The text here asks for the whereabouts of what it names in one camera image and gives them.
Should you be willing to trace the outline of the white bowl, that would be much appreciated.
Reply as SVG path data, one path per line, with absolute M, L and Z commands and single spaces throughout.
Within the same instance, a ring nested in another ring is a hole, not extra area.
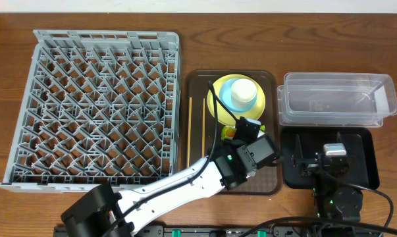
M 251 172 L 249 172 L 249 173 L 247 174 L 247 177 L 246 177 L 246 178 L 249 178 L 249 177 L 254 177 L 254 176 L 255 176 L 255 174 L 256 174 L 256 172 L 255 172 L 255 171 L 251 171 Z

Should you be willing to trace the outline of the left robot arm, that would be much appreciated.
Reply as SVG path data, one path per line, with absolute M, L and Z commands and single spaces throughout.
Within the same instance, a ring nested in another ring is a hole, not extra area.
M 114 192 L 110 184 L 101 184 L 70 206 L 61 220 L 68 236 L 135 236 L 173 209 L 247 182 L 279 157 L 266 134 L 248 143 L 224 140 L 191 167 L 140 188 Z

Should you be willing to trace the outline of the green orange snack wrapper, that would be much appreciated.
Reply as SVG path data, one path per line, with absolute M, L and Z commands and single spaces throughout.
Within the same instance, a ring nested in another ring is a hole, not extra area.
M 261 125 L 257 137 L 264 135 L 266 132 L 265 125 Z M 236 133 L 236 128 L 233 126 L 224 126 L 221 131 L 222 140 L 233 140 Z

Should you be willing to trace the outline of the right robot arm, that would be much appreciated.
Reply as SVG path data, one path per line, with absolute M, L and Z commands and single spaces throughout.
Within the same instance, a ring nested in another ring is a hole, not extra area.
M 363 194 L 346 186 L 339 178 L 350 169 L 352 158 L 343 143 L 324 144 L 323 151 L 304 153 L 303 142 L 295 136 L 293 164 L 301 178 L 309 178 L 313 186 L 315 209 L 322 218 L 360 221 Z

